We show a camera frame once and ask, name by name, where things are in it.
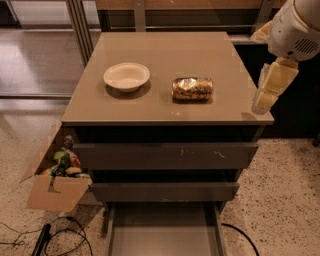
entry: tabletop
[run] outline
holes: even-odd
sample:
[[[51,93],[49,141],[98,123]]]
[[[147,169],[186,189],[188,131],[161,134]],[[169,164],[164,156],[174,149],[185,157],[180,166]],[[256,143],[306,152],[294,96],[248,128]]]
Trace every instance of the tabletop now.
[[[138,91],[106,86],[104,72],[133,62],[150,70]],[[172,81],[210,77],[212,99],[172,99]],[[62,117],[65,126],[269,125],[251,111],[256,87],[225,32],[102,33]]]

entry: cable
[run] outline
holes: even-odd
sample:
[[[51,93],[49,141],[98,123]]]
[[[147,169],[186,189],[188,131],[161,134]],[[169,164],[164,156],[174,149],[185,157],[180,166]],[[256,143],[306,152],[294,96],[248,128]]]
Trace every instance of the cable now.
[[[250,237],[244,232],[242,231],[240,228],[237,228],[231,224],[227,224],[227,223],[221,223],[222,226],[225,226],[225,227],[229,227],[229,228],[233,228],[235,229],[236,231],[238,231],[241,235],[243,235],[248,241],[249,243],[251,244],[253,250],[255,251],[256,255],[259,256],[259,252],[258,252],[258,249],[257,247],[255,246],[255,244],[252,242],[252,240],[250,239]]]
[[[86,234],[84,228],[81,226],[81,224],[80,224],[75,218],[73,218],[73,217],[58,217],[58,218],[56,218],[55,220],[51,221],[50,224],[53,224],[53,223],[55,223],[56,221],[61,220],[61,219],[66,219],[66,220],[68,220],[68,221],[70,221],[70,222],[76,223],[77,226],[81,229],[81,232],[82,232],[83,234],[79,233],[79,232],[76,231],[76,230],[70,229],[70,228],[61,229],[61,230],[55,232],[54,234],[51,235],[50,240],[45,244],[44,254],[45,254],[46,256],[48,256],[48,253],[47,253],[48,244],[50,244],[50,241],[51,241],[51,239],[52,239],[53,237],[58,236],[59,234],[61,234],[61,233],[63,233],[63,232],[71,232],[71,233],[75,233],[75,234],[77,234],[78,236],[80,236],[80,237],[82,238],[82,241],[81,241],[76,247],[74,247],[73,249],[71,249],[71,250],[69,250],[69,251],[67,251],[67,252],[64,252],[64,253],[62,253],[62,254],[60,254],[60,255],[57,255],[57,256],[64,256],[64,255],[67,255],[67,254],[69,254],[69,253],[71,253],[71,252],[74,252],[74,251],[77,250],[84,242],[86,242],[86,243],[88,244],[88,247],[89,247],[89,250],[90,250],[90,255],[93,256],[92,247],[91,247],[91,244],[90,244],[90,242],[89,242],[89,240],[88,240],[88,238],[87,238],[87,234]],[[26,234],[31,234],[31,233],[39,232],[39,231],[42,230],[42,228],[40,228],[40,229],[33,230],[33,231],[20,232],[20,231],[17,231],[17,230],[15,230],[15,229],[9,227],[7,224],[5,224],[5,223],[3,223],[3,222],[0,222],[0,225],[3,225],[3,226],[5,226],[6,228],[8,228],[9,230],[11,230],[11,231],[19,234],[19,236],[14,240],[14,242],[11,242],[11,243],[0,242],[0,245],[13,245],[13,246],[24,245],[24,244],[25,244],[24,241],[18,241],[21,236],[26,235]]]
[[[81,234],[81,233],[79,233],[78,231],[75,231],[75,230],[73,230],[73,229],[70,229],[70,228],[61,229],[61,230],[58,230],[57,232],[55,232],[54,234],[52,234],[52,235],[51,235],[51,239],[52,239],[53,237],[55,237],[55,236],[58,236],[59,234],[61,234],[61,233],[63,233],[63,232],[72,232],[72,233],[75,233],[75,234],[77,234],[78,236],[82,237],[82,241],[81,241],[76,247],[74,247],[73,249],[71,249],[71,250],[69,250],[69,251],[67,251],[67,252],[64,252],[64,253],[62,253],[62,254],[59,254],[59,255],[57,255],[57,256],[64,256],[64,255],[68,255],[68,254],[71,253],[71,252],[74,252],[74,251],[77,250],[84,242],[86,242],[86,243],[88,244],[88,247],[89,247],[89,250],[90,250],[90,255],[92,256],[92,255],[93,255],[93,252],[92,252],[91,244],[90,244],[89,240],[87,239],[87,234],[86,234],[84,228],[80,225],[80,223],[79,223],[75,218],[73,218],[73,217],[59,217],[59,218],[57,218],[56,220],[54,220],[53,222],[55,222],[55,221],[57,221],[57,220],[59,220],[59,219],[67,219],[67,220],[69,220],[69,221],[71,221],[71,222],[75,222],[75,223],[78,225],[78,227],[81,229],[81,231],[82,231],[83,234]],[[49,245],[49,244],[51,243],[51,241],[52,241],[51,239],[46,243],[46,245],[45,245],[45,247],[44,247],[44,255],[46,255],[46,256],[48,256],[47,249],[48,249],[48,245]]]

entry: gold can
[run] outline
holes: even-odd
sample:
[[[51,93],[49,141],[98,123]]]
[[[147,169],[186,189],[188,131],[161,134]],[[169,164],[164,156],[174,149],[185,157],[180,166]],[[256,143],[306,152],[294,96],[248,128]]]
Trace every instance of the gold can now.
[[[213,92],[211,78],[177,78],[172,82],[172,98],[178,100],[208,100]]]

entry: white bowl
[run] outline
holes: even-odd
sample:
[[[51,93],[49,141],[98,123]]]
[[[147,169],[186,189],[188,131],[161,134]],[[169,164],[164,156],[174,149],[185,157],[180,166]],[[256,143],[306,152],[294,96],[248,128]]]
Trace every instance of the white bowl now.
[[[112,66],[103,75],[106,84],[122,92],[138,90],[149,78],[149,69],[137,63],[121,63]]]

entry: cardboard box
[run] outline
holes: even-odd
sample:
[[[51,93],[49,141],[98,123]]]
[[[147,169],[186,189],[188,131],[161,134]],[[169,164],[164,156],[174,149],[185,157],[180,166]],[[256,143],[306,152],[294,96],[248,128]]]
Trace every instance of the cardboard box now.
[[[23,174],[20,182],[34,177],[27,208],[71,212],[77,204],[101,205],[90,192],[91,179],[39,175],[55,164],[54,154],[67,135],[74,135],[73,130],[57,122]]]

